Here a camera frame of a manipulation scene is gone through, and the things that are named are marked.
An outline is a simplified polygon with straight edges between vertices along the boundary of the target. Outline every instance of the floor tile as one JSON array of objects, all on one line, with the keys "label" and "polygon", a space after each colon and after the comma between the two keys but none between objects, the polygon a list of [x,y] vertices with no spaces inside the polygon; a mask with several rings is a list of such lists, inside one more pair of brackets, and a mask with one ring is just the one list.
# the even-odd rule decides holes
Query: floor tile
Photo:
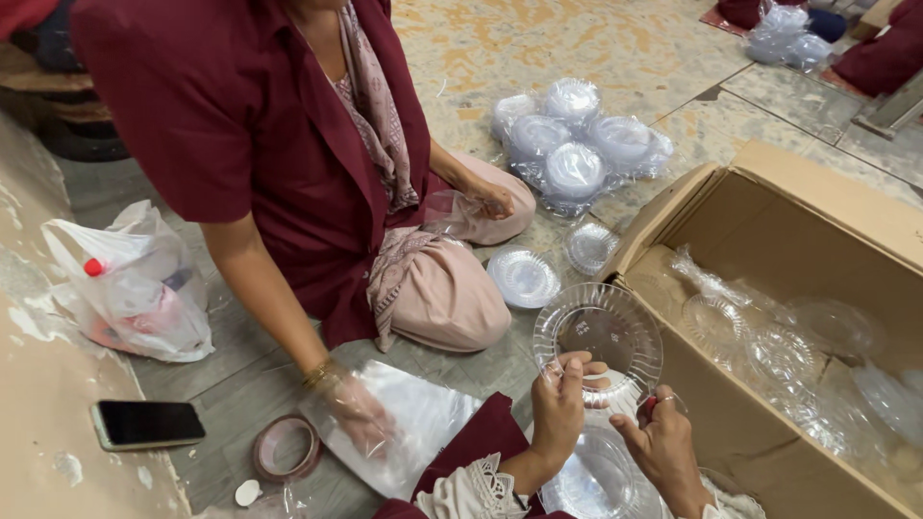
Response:
[{"label": "floor tile", "polygon": [[851,125],[837,148],[917,187],[923,187],[923,125],[910,123],[888,140]]},{"label": "floor tile", "polygon": [[864,104],[785,66],[754,65],[721,86],[831,144]]}]

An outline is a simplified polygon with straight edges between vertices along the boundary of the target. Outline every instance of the maroon work coat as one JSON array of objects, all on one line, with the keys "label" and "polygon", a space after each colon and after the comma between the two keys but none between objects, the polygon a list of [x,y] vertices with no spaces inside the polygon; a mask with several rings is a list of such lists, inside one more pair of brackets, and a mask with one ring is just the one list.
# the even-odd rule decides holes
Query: maroon work coat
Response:
[{"label": "maroon work coat", "polygon": [[[439,181],[390,0],[353,5],[394,96],[422,200]],[[355,124],[276,0],[78,0],[71,25],[120,136],[166,203],[200,223],[252,211],[298,300],[323,321],[328,347],[376,337],[372,261],[386,228],[418,224],[424,211],[387,214]]]}]

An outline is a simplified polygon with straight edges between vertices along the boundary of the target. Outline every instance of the lace sleeve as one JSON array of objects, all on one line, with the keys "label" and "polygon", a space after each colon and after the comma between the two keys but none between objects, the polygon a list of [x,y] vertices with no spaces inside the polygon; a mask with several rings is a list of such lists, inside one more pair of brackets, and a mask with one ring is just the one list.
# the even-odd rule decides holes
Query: lace sleeve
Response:
[{"label": "lace sleeve", "polygon": [[436,480],[432,494],[417,494],[416,507],[429,519],[522,519],[529,510],[513,497],[513,476],[497,472],[499,465],[496,453],[456,469]]}]

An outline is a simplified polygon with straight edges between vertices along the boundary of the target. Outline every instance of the packing tape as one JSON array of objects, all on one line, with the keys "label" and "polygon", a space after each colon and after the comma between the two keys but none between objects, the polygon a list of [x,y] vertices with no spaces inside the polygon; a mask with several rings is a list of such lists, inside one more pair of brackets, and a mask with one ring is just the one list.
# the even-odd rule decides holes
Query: packing tape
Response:
[{"label": "packing tape", "polygon": [[[276,448],[279,447],[282,439],[298,429],[307,431],[306,436],[310,441],[306,449],[307,454],[291,470],[282,470],[276,465]],[[301,479],[311,474],[320,462],[321,451],[323,451],[323,445],[320,442],[318,431],[303,416],[279,416],[257,435],[257,440],[253,444],[253,464],[264,479],[284,483],[293,479]]]}]

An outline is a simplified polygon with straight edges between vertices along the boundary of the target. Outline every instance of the bracelet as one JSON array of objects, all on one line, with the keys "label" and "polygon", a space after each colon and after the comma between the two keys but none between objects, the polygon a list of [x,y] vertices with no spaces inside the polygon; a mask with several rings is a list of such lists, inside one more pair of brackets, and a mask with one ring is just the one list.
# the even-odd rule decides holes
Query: bracelet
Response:
[{"label": "bracelet", "polygon": [[314,391],[314,389],[320,384],[320,382],[326,379],[328,376],[333,374],[333,369],[336,366],[336,361],[332,358],[328,358],[324,362],[317,366],[314,369],[311,369],[305,375],[305,379],[301,382],[301,386],[308,391]]}]

